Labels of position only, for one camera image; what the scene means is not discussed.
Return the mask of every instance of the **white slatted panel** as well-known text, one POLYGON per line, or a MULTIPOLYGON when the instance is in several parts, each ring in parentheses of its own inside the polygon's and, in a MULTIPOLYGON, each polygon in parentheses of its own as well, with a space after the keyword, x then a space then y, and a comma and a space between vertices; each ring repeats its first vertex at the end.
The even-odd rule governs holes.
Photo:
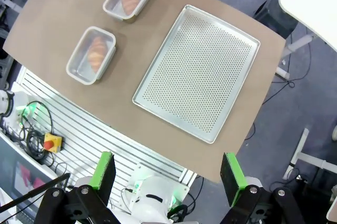
MULTIPOLYGON (((33 100, 43 102, 50 109, 54 133, 64 136, 64 149, 55 155, 55 165, 67 163, 67 172, 72 174, 70 183, 78 178, 92 176, 102 151, 115 154, 116 179, 111 193, 111 202, 116 205, 121 190, 126 187, 138 163, 153 169, 166 177, 191 186, 196 173, 118 133, 88 112, 79 108, 41 79, 25 68, 21 69, 18 84, 33 100)), ((44 109, 36 110, 35 120, 42 130, 50 131, 49 117, 44 109)), ((51 163, 49 156, 46 163, 51 163)), ((57 174, 65 171, 65 165, 57 167, 57 174)))

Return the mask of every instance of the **cable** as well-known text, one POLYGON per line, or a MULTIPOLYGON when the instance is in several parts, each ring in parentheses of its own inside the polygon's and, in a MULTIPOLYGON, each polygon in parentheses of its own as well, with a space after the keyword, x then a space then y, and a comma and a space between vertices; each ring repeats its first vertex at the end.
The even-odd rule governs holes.
POLYGON ((129 212, 131 212, 130 209, 128 208, 127 204, 125 203, 124 198, 123 198, 123 191, 125 191, 125 189, 126 189, 126 188, 124 188, 124 189, 121 190, 121 198, 122 198, 122 201, 123 201, 125 207, 127 208, 127 210, 128 210, 129 212))
POLYGON ((187 193, 187 195, 189 195, 191 197, 193 207, 192 207, 191 211, 187 212, 186 216, 189 215, 189 214, 191 214, 194 211, 195 207, 196 207, 195 198, 189 192, 187 193))
POLYGON ((175 222, 183 222, 184 218, 187 215, 187 205, 181 204, 167 213, 167 218, 171 219, 174 215, 178 216, 178 219, 175 222))
POLYGON ((300 176, 302 176, 302 177, 305 177, 305 175, 301 174, 300 169, 298 169, 298 168, 293 168, 293 169, 291 169, 291 170, 288 172, 288 174, 287 174, 287 179, 286 179, 286 181, 285 181, 285 182, 283 182, 283 181, 275 181, 275 182, 272 182, 272 183, 269 185, 269 191, 272 192, 272 186, 273 186, 274 184, 279 183, 279 184, 282 184, 282 185, 285 186, 285 185, 291 183, 292 181, 294 181, 294 180, 298 177, 298 175, 300 175, 300 176), (292 179, 289 180, 290 174, 292 173, 293 170, 296 170, 296 171, 297 171, 297 174, 296 174, 292 179))
POLYGON ((53 161, 52 161, 51 164, 47 165, 49 168, 50 168, 51 166, 53 166, 53 164, 54 164, 54 162, 55 162, 55 156, 54 156, 54 153, 51 152, 51 154, 52 154, 52 159, 53 159, 53 161))
POLYGON ((111 199, 109 199, 110 205, 111 205, 111 209, 113 209, 113 204, 111 202, 111 199))
POLYGON ((195 207, 196 207, 196 200, 198 199, 198 197, 199 197, 199 195, 200 195, 200 193, 201 193, 201 190, 202 190, 202 187, 203 187, 203 185, 204 185, 204 180, 205 180, 205 178, 203 177, 202 178, 202 182, 201 182, 201 186, 200 186, 200 190, 199 190, 199 193, 197 194, 197 196, 194 198, 190 193, 188 193, 187 195, 189 195, 191 198, 192 198, 192 203, 190 203, 188 206, 187 206, 187 208, 188 207, 190 207, 191 205, 193 205, 193 207, 192 207, 192 209, 189 211, 189 212, 187 212, 187 214, 186 214, 186 216, 187 215, 190 215, 193 211, 194 211, 194 209, 195 209, 195 207))
MULTIPOLYGON (((305 28, 305 33, 308 34, 308 28, 305 28)), ((308 69, 306 70, 306 73, 300 77, 300 78, 295 78, 295 79, 292 79, 292 80, 288 80, 288 81, 283 81, 283 82, 272 82, 272 83, 285 83, 285 85, 280 88, 275 94, 273 94, 271 97, 269 97, 267 100, 265 100, 262 105, 264 105, 266 102, 268 102, 270 99, 272 99, 273 97, 275 97, 277 94, 279 94, 286 86, 289 85, 290 88, 295 88, 295 81, 299 81, 299 80, 302 80, 304 79, 310 72, 310 68, 311 68, 311 59, 312 59, 312 54, 311 54, 311 46, 310 46, 310 43, 308 43, 308 46, 309 46, 309 66, 308 66, 308 69)), ((289 68, 290 68, 290 55, 289 55, 289 64, 288 64, 288 71, 289 71, 289 68)))
MULTIPOLYGON (((308 34, 308 28, 305 28, 305 33, 308 34)), ((290 42, 293 42, 293 36, 292 34, 290 34, 290 42)), ((305 74, 300 77, 300 78, 295 78, 295 79, 291 79, 288 81, 283 81, 283 82, 272 82, 272 83, 284 83, 285 85, 282 86, 278 91, 276 91, 273 95, 271 95, 269 98, 267 98, 266 100, 263 101, 262 105, 264 105, 266 102, 270 101, 270 99, 272 99, 273 97, 275 97, 277 94, 279 94, 285 87, 289 86, 290 88, 295 88, 295 81, 299 81, 304 79, 310 72, 310 68, 311 68, 311 59, 312 59, 312 53, 311 53, 311 46, 310 43, 308 43, 309 46, 309 66, 308 69, 306 70, 305 74)), ((288 62, 288 72, 290 69, 290 60, 291 60, 291 54, 289 55, 289 62, 288 62)), ((251 137, 253 137, 255 135, 256 132, 256 128, 255 128, 255 124, 253 123, 253 127, 254 127, 254 131, 252 133, 251 136, 249 136, 248 138, 246 138, 245 140, 249 140, 251 137)))
POLYGON ((55 166, 55 173, 56 173, 56 171, 57 171, 57 167, 60 165, 60 164, 65 164, 65 170, 64 170, 64 172, 63 172, 63 174, 62 175, 64 175, 66 172, 67 172, 67 169, 68 169, 68 164, 66 163, 66 162, 59 162, 56 166, 55 166))
POLYGON ((40 197, 38 197, 37 199, 35 199, 33 202, 29 203, 27 206, 25 206, 23 209, 21 209, 20 211, 16 212, 15 214, 9 216, 7 219, 3 220, 0 224, 4 224, 6 223, 6 221, 8 221, 9 219, 11 219, 13 216, 17 215, 18 213, 22 212, 23 210, 26 210, 28 207, 30 207, 32 204, 34 204, 37 200, 39 200, 44 194, 42 194, 40 197))
POLYGON ((43 106, 47 110, 49 119, 50 119, 50 125, 51 125, 50 133, 51 134, 54 133, 54 126, 53 126, 52 115, 51 115, 49 108, 40 101, 30 102, 28 105, 26 105, 26 107, 23 109, 21 113, 21 125, 22 125, 21 132, 23 132, 23 140, 26 140, 26 145, 27 145, 27 148, 25 150, 29 156, 31 156, 34 160, 39 162, 45 159, 48 154, 48 152, 43 148, 44 134, 34 129, 33 125, 29 122, 29 120, 25 116, 26 109, 34 103, 37 103, 43 106), (25 127, 24 120, 29 124, 29 128, 25 127))
POLYGON ((247 137, 246 139, 244 139, 245 141, 246 141, 246 140, 249 140, 251 137, 253 137, 253 136, 255 135, 256 128, 255 128, 255 123, 254 123, 254 122, 253 122, 253 128, 254 128, 254 130, 253 130, 253 133, 252 133, 252 135, 251 135, 251 136, 249 136, 249 137, 247 137))

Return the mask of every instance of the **table leg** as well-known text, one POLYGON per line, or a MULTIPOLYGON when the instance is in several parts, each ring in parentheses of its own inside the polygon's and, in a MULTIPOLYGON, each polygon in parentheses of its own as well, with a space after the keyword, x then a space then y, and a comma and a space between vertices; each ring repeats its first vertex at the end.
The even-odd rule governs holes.
POLYGON ((296 165, 297 160, 302 160, 304 162, 310 163, 316 167, 319 167, 320 169, 325 169, 325 170, 329 170, 333 173, 337 173, 337 165, 329 163, 325 160, 313 157, 311 155, 305 154, 302 152, 303 146, 305 144, 305 141, 308 137, 309 134, 309 130, 307 128, 304 129, 303 134, 301 136, 301 139, 299 141, 299 144, 295 150, 295 153, 290 161, 290 164, 285 172, 285 174, 283 175, 283 179, 287 180, 293 170, 293 168, 296 165))
MULTIPOLYGON (((307 45, 308 43, 312 42, 317 37, 318 37, 318 35, 315 34, 315 33, 310 33, 310 34, 304 35, 302 38, 298 39, 297 41, 285 46, 285 48, 282 52, 282 57, 290 55, 291 53, 295 52, 300 47, 303 47, 304 45, 307 45)), ((287 71, 285 71, 285 70, 283 70, 279 67, 276 69, 276 74, 279 75, 280 77, 286 79, 286 80, 289 80, 289 78, 290 78, 289 72, 287 72, 287 71)))
POLYGON ((288 166, 288 168, 287 168, 285 174, 283 175, 283 179, 284 179, 284 180, 287 180, 287 179, 288 179, 288 177, 290 176, 290 174, 291 174, 293 168, 295 167, 295 164, 296 164, 296 162, 297 162, 297 160, 298 160, 298 153, 301 153, 301 151, 302 151, 302 149, 303 149, 303 146, 304 146, 304 144, 305 144, 306 138, 308 137, 308 134, 309 134, 309 129, 305 128, 305 129, 303 130, 303 133, 302 133, 302 136, 301 136, 301 138, 300 138, 299 144, 297 145, 297 148, 296 148, 296 150, 295 150, 295 152, 294 152, 294 155, 293 155, 293 157, 291 158, 291 161, 290 161, 290 163, 289 163, 289 166, 288 166))
POLYGON ((11 0, 0 0, 0 2, 4 3, 6 6, 8 6, 9 8, 11 8, 12 10, 14 10, 17 13, 20 13, 20 11, 22 10, 22 8, 20 6, 13 3, 11 0))

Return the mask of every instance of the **white cable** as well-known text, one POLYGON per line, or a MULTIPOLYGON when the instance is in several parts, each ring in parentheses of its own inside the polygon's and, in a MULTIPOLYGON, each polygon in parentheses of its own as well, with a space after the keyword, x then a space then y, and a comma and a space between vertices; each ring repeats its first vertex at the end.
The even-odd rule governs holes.
POLYGON ((124 198, 123 198, 123 191, 125 191, 125 188, 121 190, 121 198, 122 198, 122 201, 123 201, 125 207, 127 208, 127 210, 128 210, 129 212, 131 212, 130 209, 129 209, 129 207, 127 206, 127 204, 126 204, 125 201, 124 201, 124 198))

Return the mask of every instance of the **screw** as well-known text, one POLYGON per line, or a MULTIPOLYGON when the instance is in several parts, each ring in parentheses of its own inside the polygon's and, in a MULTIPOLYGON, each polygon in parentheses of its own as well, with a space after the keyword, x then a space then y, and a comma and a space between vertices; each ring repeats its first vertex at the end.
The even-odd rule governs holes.
POLYGON ((302 179, 302 177, 301 177, 301 175, 298 175, 297 177, 296 177, 296 181, 302 181, 303 179, 302 179))
POLYGON ((81 190, 81 193, 82 193, 82 194, 87 194, 88 192, 89 192, 88 188, 83 188, 83 189, 81 190))
POLYGON ((285 191, 284 190, 279 190, 278 195, 280 195, 281 197, 283 197, 285 195, 285 191))
POLYGON ((255 194, 257 193, 257 188, 256 187, 252 187, 249 189, 249 191, 252 193, 252 194, 255 194))
POLYGON ((54 191, 53 192, 53 197, 57 197, 59 195, 59 193, 60 193, 59 191, 54 191))

